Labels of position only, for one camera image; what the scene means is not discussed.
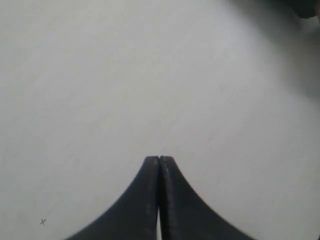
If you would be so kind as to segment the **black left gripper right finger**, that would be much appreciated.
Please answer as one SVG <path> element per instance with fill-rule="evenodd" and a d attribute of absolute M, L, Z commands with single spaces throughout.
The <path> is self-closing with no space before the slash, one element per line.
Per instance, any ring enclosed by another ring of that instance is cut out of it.
<path fill-rule="evenodd" d="M 194 191 L 171 156 L 159 158 L 158 208 L 163 240 L 251 240 Z"/>

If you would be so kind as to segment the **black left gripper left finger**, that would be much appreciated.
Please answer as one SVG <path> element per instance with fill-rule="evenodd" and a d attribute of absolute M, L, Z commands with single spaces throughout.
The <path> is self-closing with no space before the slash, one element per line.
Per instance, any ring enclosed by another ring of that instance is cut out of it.
<path fill-rule="evenodd" d="M 146 157 L 135 178 L 118 200 L 101 216 L 68 239 L 157 239 L 159 173 L 159 157 Z"/>

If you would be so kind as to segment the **black sleeve forearm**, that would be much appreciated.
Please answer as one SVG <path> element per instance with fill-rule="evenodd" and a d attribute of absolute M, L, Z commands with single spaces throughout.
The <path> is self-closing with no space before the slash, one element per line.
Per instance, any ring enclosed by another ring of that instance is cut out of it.
<path fill-rule="evenodd" d="M 291 2 L 293 11 L 302 19 L 309 19 L 319 15 L 319 0 L 293 0 Z"/>

